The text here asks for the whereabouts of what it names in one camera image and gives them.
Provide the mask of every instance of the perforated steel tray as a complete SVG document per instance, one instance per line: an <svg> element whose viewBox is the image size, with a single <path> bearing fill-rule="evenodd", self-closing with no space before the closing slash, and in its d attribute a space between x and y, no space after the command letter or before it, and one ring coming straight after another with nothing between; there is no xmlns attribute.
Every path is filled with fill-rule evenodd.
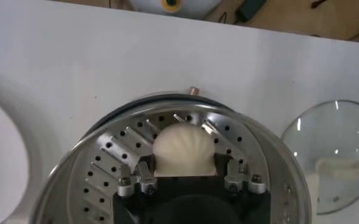
<svg viewBox="0 0 359 224"><path fill-rule="evenodd" d="M113 223L121 165L134 170L159 132L178 122L204 128L217 153L237 159L249 177L263 177L272 198L270 223L311 223L307 184L286 146L252 119L187 94L139 99L100 120L53 171L31 223Z"/></svg>

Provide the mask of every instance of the white surface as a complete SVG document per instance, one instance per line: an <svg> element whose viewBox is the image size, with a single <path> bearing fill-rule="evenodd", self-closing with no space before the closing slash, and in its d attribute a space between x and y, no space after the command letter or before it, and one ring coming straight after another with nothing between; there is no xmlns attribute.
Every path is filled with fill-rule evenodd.
<svg viewBox="0 0 359 224"><path fill-rule="evenodd" d="M171 125L154 141L156 177L216 175L215 143L200 127L184 122Z"/></svg>
<svg viewBox="0 0 359 224"><path fill-rule="evenodd" d="M0 0L0 104L20 128L35 168L30 194L8 223L22 222L51 168L94 122L130 99L191 85L280 136L319 102L359 101L359 43ZM359 201L321 221L353 218L359 223Z"/></svg>
<svg viewBox="0 0 359 224"><path fill-rule="evenodd" d="M22 136L0 108L0 222L20 203L29 180L28 171Z"/></svg>

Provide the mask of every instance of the screw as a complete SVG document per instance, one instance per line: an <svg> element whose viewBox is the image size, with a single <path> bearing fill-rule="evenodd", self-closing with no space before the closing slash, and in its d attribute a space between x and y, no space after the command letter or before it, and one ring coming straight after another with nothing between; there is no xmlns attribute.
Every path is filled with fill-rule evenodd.
<svg viewBox="0 0 359 224"><path fill-rule="evenodd" d="M285 188L286 188L286 192L287 192L288 194L291 194L291 192L292 192L291 186L290 186L289 184L287 184L287 185L285 186Z"/></svg>
<svg viewBox="0 0 359 224"><path fill-rule="evenodd" d="M251 178L251 181L257 184L262 183L262 177L259 174L254 174Z"/></svg>
<svg viewBox="0 0 359 224"><path fill-rule="evenodd" d="M148 186L145 192L146 195L148 196L152 196L155 194L155 188L153 188L152 186Z"/></svg>

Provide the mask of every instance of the white dough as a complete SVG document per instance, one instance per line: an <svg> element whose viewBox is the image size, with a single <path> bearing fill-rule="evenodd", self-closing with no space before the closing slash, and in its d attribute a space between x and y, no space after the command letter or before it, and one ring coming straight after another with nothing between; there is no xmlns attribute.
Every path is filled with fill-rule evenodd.
<svg viewBox="0 0 359 224"><path fill-rule="evenodd" d="M200 127L180 123L165 128L156 138L156 177L215 175L215 144Z"/></svg>

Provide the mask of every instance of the bolt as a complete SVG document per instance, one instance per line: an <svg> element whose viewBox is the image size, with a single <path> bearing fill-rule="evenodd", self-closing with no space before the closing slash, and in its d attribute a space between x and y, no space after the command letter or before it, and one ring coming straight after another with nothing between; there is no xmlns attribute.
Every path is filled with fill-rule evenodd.
<svg viewBox="0 0 359 224"><path fill-rule="evenodd" d="M258 174L254 174L251 178L251 181L257 184L262 183L262 177Z"/></svg>
<svg viewBox="0 0 359 224"><path fill-rule="evenodd" d="M155 194L155 188L152 187L152 186L148 186L146 191L145 191L145 194L148 195L148 196L152 196Z"/></svg>

